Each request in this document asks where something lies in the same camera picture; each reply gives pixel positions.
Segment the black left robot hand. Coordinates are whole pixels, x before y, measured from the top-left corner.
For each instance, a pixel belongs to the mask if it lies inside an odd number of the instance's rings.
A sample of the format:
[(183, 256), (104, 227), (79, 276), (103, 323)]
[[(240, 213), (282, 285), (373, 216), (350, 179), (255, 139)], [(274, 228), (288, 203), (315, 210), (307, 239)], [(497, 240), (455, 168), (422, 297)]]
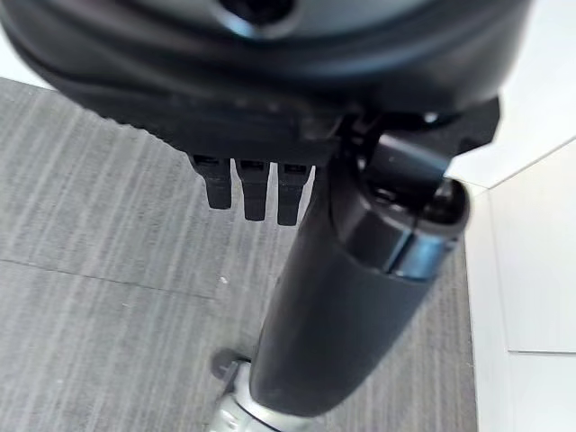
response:
[(23, 61), (74, 102), (185, 153), (212, 208), (298, 232), (237, 403), (333, 410), (410, 322), (470, 214), (528, 1), (4, 1)]

